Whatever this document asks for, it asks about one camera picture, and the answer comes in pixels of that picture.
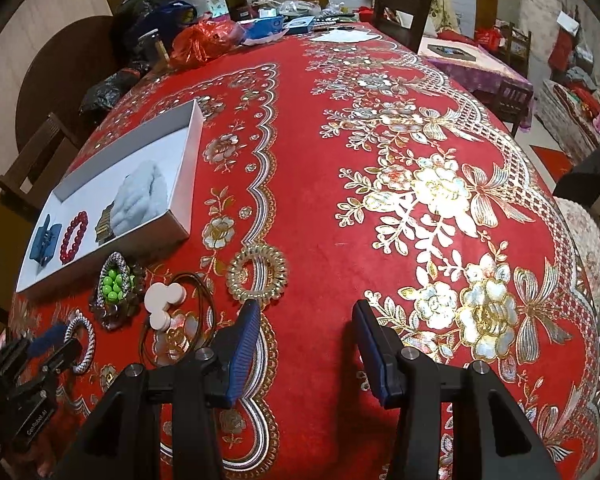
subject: red tablecloth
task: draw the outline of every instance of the red tablecloth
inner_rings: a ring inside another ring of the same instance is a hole
[[[554,200],[491,113],[392,41],[293,37],[133,90],[75,165],[193,98],[206,123],[192,234],[151,262],[150,281],[202,273],[231,323],[238,305],[224,270],[243,244],[276,246],[289,269],[282,298],[264,311],[248,394],[218,413],[231,478],[384,478],[397,413],[368,390],[350,324],[360,298],[439,362],[490,362],[563,477],[587,469],[600,413],[588,285]],[[262,283],[260,264],[254,273]],[[11,326],[41,333],[76,308],[93,319],[93,279],[45,304],[16,298]],[[196,309],[189,300],[172,313],[174,325]],[[56,416],[57,431],[138,361],[143,321],[112,333],[96,326],[90,370],[64,378],[71,409]],[[161,363],[178,354],[177,338],[150,339]],[[442,479],[452,428],[444,409]],[[166,464],[170,429],[165,412]]]

